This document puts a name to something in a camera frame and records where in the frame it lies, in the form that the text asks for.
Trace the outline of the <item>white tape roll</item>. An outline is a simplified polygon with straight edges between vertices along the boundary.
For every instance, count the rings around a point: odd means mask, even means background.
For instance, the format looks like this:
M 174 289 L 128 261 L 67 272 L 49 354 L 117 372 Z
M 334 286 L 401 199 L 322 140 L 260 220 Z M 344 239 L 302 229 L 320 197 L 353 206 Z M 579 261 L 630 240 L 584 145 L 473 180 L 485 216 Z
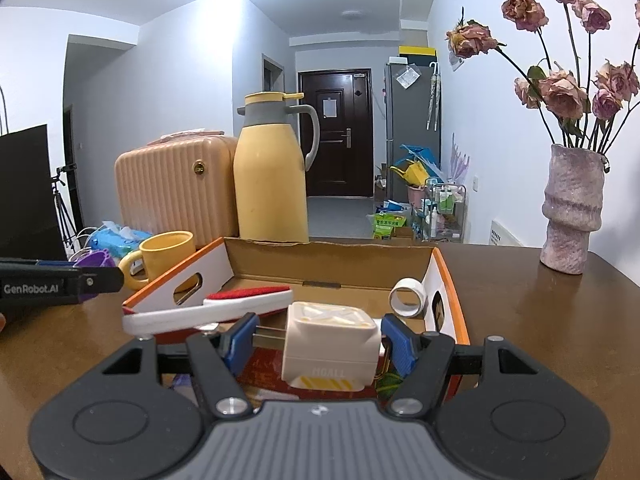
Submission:
M 402 278 L 390 291 L 388 302 L 395 314 L 403 318 L 416 318 L 425 307 L 426 291 L 421 281 Z

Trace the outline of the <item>red lint brush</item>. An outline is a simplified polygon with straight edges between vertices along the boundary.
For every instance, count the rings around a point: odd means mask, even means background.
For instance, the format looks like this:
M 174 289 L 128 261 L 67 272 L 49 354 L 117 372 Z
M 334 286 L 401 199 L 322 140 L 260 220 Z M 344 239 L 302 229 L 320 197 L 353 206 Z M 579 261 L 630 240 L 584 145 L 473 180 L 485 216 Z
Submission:
M 148 336 L 192 330 L 210 324 L 237 321 L 247 313 L 273 314 L 286 310 L 294 299 L 288 286 L 251 287 L 209 295 L 199 306 L 141 313 L 126 313 L 124 331 L 132 336 Z

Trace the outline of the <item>green spray bottle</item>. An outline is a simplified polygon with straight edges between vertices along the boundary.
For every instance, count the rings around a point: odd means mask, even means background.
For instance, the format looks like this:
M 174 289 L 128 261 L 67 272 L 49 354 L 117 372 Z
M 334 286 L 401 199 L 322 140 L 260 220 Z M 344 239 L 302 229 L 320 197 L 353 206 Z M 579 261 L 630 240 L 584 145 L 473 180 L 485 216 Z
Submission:
M 374 381 L 376 397 L 381 403 L 386 403 L 404 382 L 404 378 L 396 372 L 387 372 Z

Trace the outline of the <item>cream plug adapter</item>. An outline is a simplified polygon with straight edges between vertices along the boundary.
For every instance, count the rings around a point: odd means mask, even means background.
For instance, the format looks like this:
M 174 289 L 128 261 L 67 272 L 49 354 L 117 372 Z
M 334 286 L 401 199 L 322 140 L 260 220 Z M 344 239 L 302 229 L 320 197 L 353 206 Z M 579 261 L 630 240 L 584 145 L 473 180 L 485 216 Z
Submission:
M 256 348 L 282 353 L 281 379 L 297 389 L 358 392 L 373 384 L 382 336 L 361 309 L 295 301 L 286 326 L 259 326 Z

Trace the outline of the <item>purple bottle cap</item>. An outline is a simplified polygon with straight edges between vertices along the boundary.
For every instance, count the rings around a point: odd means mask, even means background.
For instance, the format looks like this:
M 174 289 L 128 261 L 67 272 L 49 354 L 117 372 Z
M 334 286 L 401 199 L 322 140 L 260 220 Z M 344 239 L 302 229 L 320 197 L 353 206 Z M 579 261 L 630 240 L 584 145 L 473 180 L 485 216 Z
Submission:
M 114 268 L 117 266 L 107 249 L 92 250 L 74 262 L 75 268 Z

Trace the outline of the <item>black paper bag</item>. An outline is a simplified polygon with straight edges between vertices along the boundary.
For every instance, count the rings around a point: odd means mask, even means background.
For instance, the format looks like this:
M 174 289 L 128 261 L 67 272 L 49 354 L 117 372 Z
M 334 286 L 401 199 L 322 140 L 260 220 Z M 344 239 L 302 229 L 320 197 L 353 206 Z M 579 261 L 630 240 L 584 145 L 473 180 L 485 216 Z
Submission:
M 0 144 L 3 258 L 64 260 L 45 125 L 4 134 Z

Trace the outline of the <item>blue tissue pack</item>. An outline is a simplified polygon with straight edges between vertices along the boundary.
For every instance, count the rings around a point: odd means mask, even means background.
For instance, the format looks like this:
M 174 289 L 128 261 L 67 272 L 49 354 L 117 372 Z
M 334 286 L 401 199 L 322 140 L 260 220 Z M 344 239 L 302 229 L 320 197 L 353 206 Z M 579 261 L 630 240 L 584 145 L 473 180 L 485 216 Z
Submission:
M 92 250 L 106 250 L 112 258 L 120 260 L 152 234 L 121 226 L 113 221 L 103 221 L 102 226 L 89 235 L 88 247 Z

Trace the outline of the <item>yellow ceramic mug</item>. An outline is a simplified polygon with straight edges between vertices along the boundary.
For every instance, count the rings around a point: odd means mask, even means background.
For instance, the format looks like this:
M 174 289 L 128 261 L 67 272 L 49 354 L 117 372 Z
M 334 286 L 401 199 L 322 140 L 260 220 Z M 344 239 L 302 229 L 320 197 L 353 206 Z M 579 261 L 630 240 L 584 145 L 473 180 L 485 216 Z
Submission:
M 171 231 L 153 235 L 139 244 L 136 250 L 120 260 L 119 270 L 124 274 L 124 284 L 131 290 L 140 290 L 157 278 L 178 266 L 196 251 L 194 234 L 190 231 Z M 145 278 L 135 278 L 132 265 L 140 261 Z

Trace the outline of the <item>red cardboard box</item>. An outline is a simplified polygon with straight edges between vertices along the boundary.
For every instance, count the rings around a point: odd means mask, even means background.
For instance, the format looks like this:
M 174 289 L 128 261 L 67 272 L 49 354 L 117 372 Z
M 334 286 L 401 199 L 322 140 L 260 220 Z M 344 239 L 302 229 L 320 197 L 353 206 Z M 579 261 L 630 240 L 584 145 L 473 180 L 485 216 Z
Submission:
M 122 304 L 131 336 L 180 340 L 189 330 L 231 323 L 248 312 L 285 319 L 282 350 L 257 351 L 242 384 L 290 398 L 390 393 L 403 356 L 374 360 L 387 313 L 417 332 L 470 341 L 442 252 L 392 242 L 277 244 L 218 238 L 143 286 Z

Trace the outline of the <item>pink ribbed suitcase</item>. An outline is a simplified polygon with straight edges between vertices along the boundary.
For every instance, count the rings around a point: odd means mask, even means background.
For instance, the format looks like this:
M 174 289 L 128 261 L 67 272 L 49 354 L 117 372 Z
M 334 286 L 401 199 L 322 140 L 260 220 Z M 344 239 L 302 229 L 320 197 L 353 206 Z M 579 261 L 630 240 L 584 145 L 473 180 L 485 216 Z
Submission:
M 198 248 L 237 236 L 236 144 L 221 131 L 186 130 L 119 155 L 114 173 L 122 221 L 151 234 L 189 231 Z

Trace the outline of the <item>white leaning board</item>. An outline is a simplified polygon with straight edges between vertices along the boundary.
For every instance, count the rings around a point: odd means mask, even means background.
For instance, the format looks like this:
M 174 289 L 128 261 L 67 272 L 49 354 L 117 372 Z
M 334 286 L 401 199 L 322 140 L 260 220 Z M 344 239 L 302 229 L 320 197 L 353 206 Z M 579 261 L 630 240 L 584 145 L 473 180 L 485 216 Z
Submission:
M 505 228 L 499 221 L 492 220 L 489 231 L 489 244 L 494 246 L 523 247 L 524 244 Z

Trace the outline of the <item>pink textured vase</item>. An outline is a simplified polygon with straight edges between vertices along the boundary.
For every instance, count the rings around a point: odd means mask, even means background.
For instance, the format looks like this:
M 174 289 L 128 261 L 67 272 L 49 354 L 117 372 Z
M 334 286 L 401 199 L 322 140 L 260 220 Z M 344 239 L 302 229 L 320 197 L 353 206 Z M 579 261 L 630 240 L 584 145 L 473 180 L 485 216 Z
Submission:
M 548 219 L 540 262 L 570 275 L 584 273 L 589 239 L 602 226 L 603 188 L 608 161 L 584 148 L 551 145 L 542 214 Z

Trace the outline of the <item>grey refrigerator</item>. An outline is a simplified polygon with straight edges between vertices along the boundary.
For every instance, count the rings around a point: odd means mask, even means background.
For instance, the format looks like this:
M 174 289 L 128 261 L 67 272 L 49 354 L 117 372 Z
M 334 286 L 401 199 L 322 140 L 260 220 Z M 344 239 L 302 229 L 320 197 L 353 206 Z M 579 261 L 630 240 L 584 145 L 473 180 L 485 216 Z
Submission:
M 392 58 L 385 69 L 387 197 L 408 200 L 407 183 L 392 167 L 404 169 L 410 153 L 404 145 L 423 148 L 430 162 L 440 166 L 442 134 L 432 79 L 437 67 L 434 55 L 406 55 L 407 62 Z

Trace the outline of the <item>yellow box on fridge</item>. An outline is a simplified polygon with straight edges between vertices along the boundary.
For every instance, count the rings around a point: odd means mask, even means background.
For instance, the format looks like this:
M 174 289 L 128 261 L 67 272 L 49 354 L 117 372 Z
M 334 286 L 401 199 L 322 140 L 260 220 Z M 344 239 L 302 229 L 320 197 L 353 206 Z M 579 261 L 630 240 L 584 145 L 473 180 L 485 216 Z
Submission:
M 398 49 L 398 53 L 401 56 L 411 56 L 411 55 L 420 55 L 420 56 L 436 56 L 437 51 L 432 47 L 417 47 L 417 46 L 400 46 Z

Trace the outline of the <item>dried pink roses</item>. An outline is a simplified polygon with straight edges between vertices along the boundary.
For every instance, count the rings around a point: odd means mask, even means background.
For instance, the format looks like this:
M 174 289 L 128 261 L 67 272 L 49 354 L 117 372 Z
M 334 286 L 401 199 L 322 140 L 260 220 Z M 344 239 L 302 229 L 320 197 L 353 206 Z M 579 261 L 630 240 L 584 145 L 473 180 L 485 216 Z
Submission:
M 440 0 L 456 61 L 493 58 L 554 145 L 608 156 L 639 111 L 639 0 Z

